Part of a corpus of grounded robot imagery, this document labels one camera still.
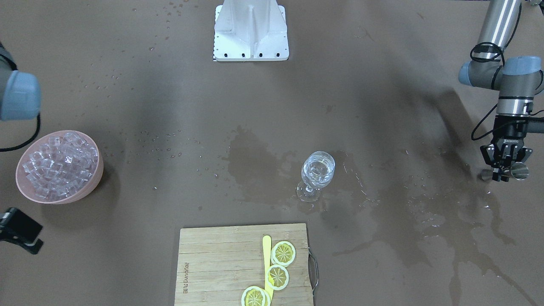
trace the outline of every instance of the wooden cutting board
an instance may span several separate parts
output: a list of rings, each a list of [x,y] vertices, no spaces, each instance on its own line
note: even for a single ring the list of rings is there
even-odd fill
[[[240,306],[247,287],[264,288],[264,235],[272,247],[287,240],[296,249],[289,284],[274,291],[271,306],[313,306],[304,223],[182,229],[174,305]]]

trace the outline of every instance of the glass base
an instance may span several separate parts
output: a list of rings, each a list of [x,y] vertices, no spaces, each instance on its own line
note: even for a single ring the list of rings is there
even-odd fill
[[[321,190],[317,188],[310,189],[308,185],[304,183],[304,181],[300,181],[300,183],[296,186],[296,194],[303,202],[315,202],[319,199]]]

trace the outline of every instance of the white plastic mount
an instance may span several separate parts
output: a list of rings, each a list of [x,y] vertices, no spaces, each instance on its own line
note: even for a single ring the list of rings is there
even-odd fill
[[[285,20],[285,8],[276,0],[225,0],[215,9],[214,60],[288,59]]]

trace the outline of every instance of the wine glass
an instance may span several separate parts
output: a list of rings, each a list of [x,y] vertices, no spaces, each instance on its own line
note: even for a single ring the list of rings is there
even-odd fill
[[[331,182],[335,160],[327,152],[314,152],[304,162],[300,172],[302,181],[296,186],[296,194],[303,202],[315,202],[321,195],[321,189]]]

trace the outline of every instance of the tabletop surface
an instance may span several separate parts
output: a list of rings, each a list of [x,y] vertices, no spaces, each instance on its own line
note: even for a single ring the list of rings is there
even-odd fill
[[[267,63],[212,61],[220,4],[0,4],[2,44],[40,81],[40,137],[82,131],[104,157],[91,194],[41,205],[15,184],[23,150],[0,155],[0,210],[45,242],[0,243],[2,306],[170,306],[181,228],[276,223],[307,224],[318,306],[544,305],[544,138],[526,138],[528,180],[479,180],[490,138],[470,132],[498,93],[458,82],[488,2],[280,1],[290,56]],[[524,3],[506,57],[544,57],[543,36]],[[34,122],[0,128],[6,147]],[[336,172],[303,203],[318,150]]]

